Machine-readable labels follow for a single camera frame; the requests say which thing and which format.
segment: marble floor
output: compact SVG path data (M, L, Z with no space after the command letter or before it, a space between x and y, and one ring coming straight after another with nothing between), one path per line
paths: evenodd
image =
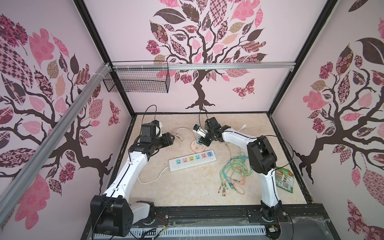
M128 159L128 148L134 142L135 138L140 134L142 115L138 115L134 123L132 134L130 136L128 147L126 149L120 168ZM247 127L241 130L242 133L252 136L275 135L268 116L264 113L246 113L246 114L208 114L208 117L216 117L216 120L223 126L228 125L238 130L243 124ZM145 115L144 123L152 121L154 115ZM195 124L199 124L198 114L158 114L156 120L162 122L162 132L174 133L181 127L188 128L192 131ZM206 116L200 115L203 125ZM179 130L178 134L184 139L182 147L176 151L167 148L160 149L159 153L152 156L147 165L140 173L142 182L151 181L159 175L159 173L168 166L168 160L194 154L191 150L191 143L194 140L191 134L186 130ZM288 163L282 147L275 137L268 137L276 156L277 166L284 166ZM172 148L177 148L179 142L175 140ZM202 164L186 169L170 172L166 169L162 176L155 182L149 184L141 184L136 181L131 192L129 203L138 200L151 201L155 206L202 206L202 205L258 205L261 201L261 188L258 175L253 172L247 177L246 184L243 186L244 195L236 193L232 189L228 189L226 197L218 193L220 187L219 171L229 161L230 156L238 156L239 147L213 141L207 150L214 150L217 161ZM281 188L277 188L277 193L283 204L306 204L304 196L300 190L297 181L293 186L293 193L287 192Z

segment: wire basket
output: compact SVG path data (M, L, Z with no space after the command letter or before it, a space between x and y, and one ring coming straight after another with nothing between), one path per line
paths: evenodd
M125 61L124 63L146 62L144 65L124 65L113 68L104 78L108 92L168 93L169 69L166 61Z

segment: power strip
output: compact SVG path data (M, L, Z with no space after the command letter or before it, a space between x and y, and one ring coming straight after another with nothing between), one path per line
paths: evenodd
M191 154L185 157L171 159L169 160L169 170L173 172L175 170L180 170L212 161L216 161L216 155L213 150L209 150L206 152Z

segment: pink wall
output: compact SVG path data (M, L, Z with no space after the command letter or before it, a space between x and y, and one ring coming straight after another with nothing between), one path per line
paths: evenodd
M219 63L254 54L258 56L253 59L264 62L294 61L325 2L119 0L106 4L93 0L87 6L113 61L167 58L168 62L174 59L173 63L210 63L212 54L212 63ZM213 23L212 31L198 29L207 23L206 16ZM250 29L242 37L248 24ZM208 111L267 111L287 69L248 69L239 74L200 71L196 79L193 72L179 73L185 81L171 73L169 93L128 93L134 110L144 112L157 104L158 111L165 112L198 112L203 107ZM207 78L208 74L215 79Z
M8 1L0 14L3 193L102 60L70 0ZM79 239L129 121L120 96L102 83L2 226L0 239Z
M341 1L273 115L341 239L384 238L383 9Z

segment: butterfly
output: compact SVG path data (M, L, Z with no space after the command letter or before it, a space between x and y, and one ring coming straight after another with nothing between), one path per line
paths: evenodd
M245 86L245 88L234 88L232 90L234 90L236 93L239 94L240 97L242 97L244 99L244 96L247 94L247 93L253 93L255 94L253 91L255 90L254 87L252 87L253 85L255 85L255 79L252 79L251 81L249 81L247 83L247 85Z
M118 115L120 112L120 110L117 107L115 107L115 104L111 100L109 101L109 105L111 106L112 116L109 118L108 126L119 123Z

